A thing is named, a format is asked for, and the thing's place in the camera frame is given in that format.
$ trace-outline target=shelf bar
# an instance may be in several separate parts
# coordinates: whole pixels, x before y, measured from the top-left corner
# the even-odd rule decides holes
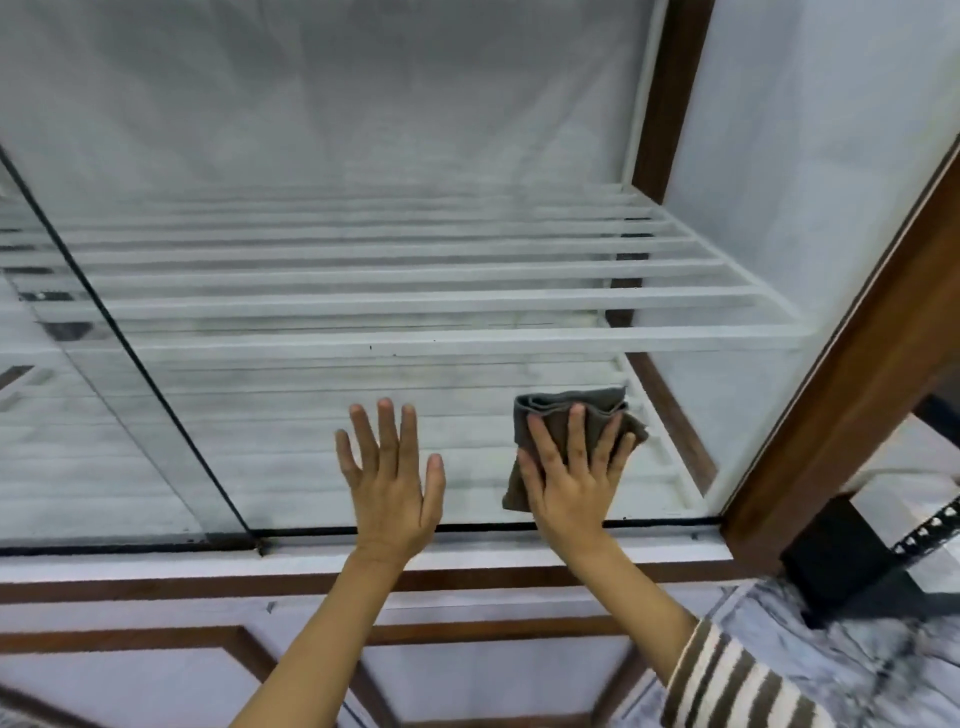
[[[620,206],[517,206],[507,203],[477,207],[400,209],[340,209],[257,211],[185,211],[181,213],[107,214],[101,217],[62,218],[57,229],[67,235],[74,231],[103,231],[123,228],[183,228],[189,225],[365,225],[369,223],[481,222],[506,220],[515,222],[560,220],[623,220],[643,218],[650,207]]]
[[[202,273],[94,273],[90,282],[98,291],[144,288],[223,288],[231,286],[354,285],[378,283],[473,283],[506,280],[609,279],[620,277],[674,278],[721,273],[720,260],[585,260],[562,263],[451,263],[450,265],[336,266],[314,270],[216,270]],[[79,288],[67,276],[8,274],[20,290]]]
[[[758,303],[759,297],[759,291],[753,286],[664,286],[107,299],[106,304],[117,319],[144,321],[256,316],[689,308]],[[84,317],[95,316],[97,313],[94,304],[88,301],[40,301],[33,303],[33,309],[44,322],[81,321]]]
[[[465,242],[428,243],[325,243],[320,245],[262,246],[160,246],[136,250],[71,251],[81,265],[139,265],[145,263],[193,263],[205,261],[240,262],[283,260],[368,260],[414,257],[499,257],[505,255],[615,255],[618,253],[664,253],[696,250],[696,241],[687,236],[666,237],[555,237],[500,238],[479,244]],[[4,252],[0,266],[63,265],[56,251]]]
[[[345,357],[439,356],[448,354],[695,352],[796,349],[809,335],[795,324],[714,327],[489,328],[382,331],[377,333],[259,334],[140,340],[137,354],[148,362],[238,358],[329,359]],[[78,355],[115,355],[98,342],[77,342]]]

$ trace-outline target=gray cloth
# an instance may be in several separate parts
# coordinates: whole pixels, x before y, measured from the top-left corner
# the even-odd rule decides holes
[[[587,408],[584,429],[586,431],[588,457],[593,456],[593,451],[596,449],[604,427],[618,412],[623,412],[623,419],[620,421],[620,431],[617,432],[613,451],[616,452],[620,440],[628,432],[634,433],[636,444],[639,445],[647,439],[647,429],[640,420],[627,411],[627,402],[624,401],[626,394],[627,390],[624,387],[611,387],[590,391],[563,392],[559,395],[520,395],[514,400],[514,442],[518,447],[530,453],[531,457],[537,461],[537,466],[542,473],[543,466],[540,463],[540,455],[537,453],[537,446],[527,424],[527,415],[540,415],[543,417],[543,423],[546,425],[550,437],[557,444],[561,457],[566,462],[566,426],[570,417],[570,407],[576,402],[582,402]],[[530,512],[527,491],[523,486],[523,478],[520,475],[520,466],[517,462],[514,463],[514,469],[510,473],[510,484],[507,487],[506,495],[503,497],[503,507],[508,511]]]

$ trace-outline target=striped shirt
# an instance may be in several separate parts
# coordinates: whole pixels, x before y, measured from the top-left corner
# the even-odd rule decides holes
[[[704,619],[667,686],[665,728],[834,728],[827,712]]]

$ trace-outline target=glass door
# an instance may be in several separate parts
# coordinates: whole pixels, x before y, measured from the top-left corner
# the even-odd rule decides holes
[[[251,548],[3,150],[0,162],[0,553]]]

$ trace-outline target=wooden frame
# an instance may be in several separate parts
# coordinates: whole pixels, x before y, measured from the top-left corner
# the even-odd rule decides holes
[[[759,572],[734,561],[677,561],[637,564],[661,584],[698,581],[738,581]],[[325,595],[336,573],[271,576],[210,576],[176,579],[111,579],[0,584],[0,604],[81,602],[140,599],[205,599],[225,596]],[[438,569],[405,571],[397,592],[437,592],[459,589],[525,589],[572,587],[580,582],[566,567],[505,567],[499,569]]]
[[[367,638],[367,647],[609,637],[622,634],[623,628],[609,616],[385,624],[373,628]]]
[[[610,637],[623,634],[620,625],[609,616],[385,624],[373,628],[365,647]],[[638,667],[640,667],[639,663],[631,663],[631,666],[626,669],[621,665],[611,682],[598,696],[592,712],[572,716],[517,716],[401,723],[383,691],[371,677],[363,659],[357,663],[350,681],[350,691],[371,716],[377,728],[400,728],[401,726],[404,728],[409,726],[437,726],[437,728],[558,726],[562,728],[605,725],[646,669],[643,665],[639,673],[635,674]]]
[[[724,514],[734,557],[762,571],[960,354],[960,137]]]
[[[211,648],[226,651],[261,683],[276,667],[273,655],[243,626],[0,634],[0,655]]]

